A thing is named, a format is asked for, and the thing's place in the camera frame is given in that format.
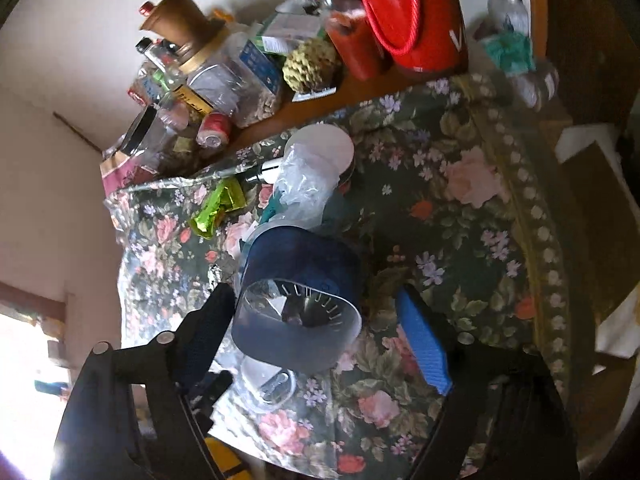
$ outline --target yellow label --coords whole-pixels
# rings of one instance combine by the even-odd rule
[[[213,107],[187,85],[178,86],[174,90],[174,95],[203,115],[210,114],[213,111]]]

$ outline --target wall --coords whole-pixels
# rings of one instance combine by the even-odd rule
[[[67,302],[71,364],[120,344],[121,251],[102,204],[100,155],[0,88],[0,281]]]
[[[0,29],[0,81],[59,112],[98,146],[109,146],[138,111],[126,90],[141,62],[134,46],[142,36],[138,7],[144,1],[21,0]],[[195,1],[250,22],[280,0]],[[461,3],[467,24],[486,9],[486,0]]]

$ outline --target red can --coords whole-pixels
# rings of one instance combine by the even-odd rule
[[[460,0],[362,0],[382,46],[402,68],[433,75],[468,67]]]

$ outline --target plastic bag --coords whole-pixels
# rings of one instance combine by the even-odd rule
[[[303,224],[311,229],[321,224],[324,206],[340,180],[334,164],[306,144],[293,144],[280,165],[280,174],[273,187],[280,193],[282,213],[271,221],[283,219]]]

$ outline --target red bottle cap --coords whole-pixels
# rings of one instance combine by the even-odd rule
[[[155,8],[156,6],[153,3],[145,2],[140,6],[138,12],[147,18]]]

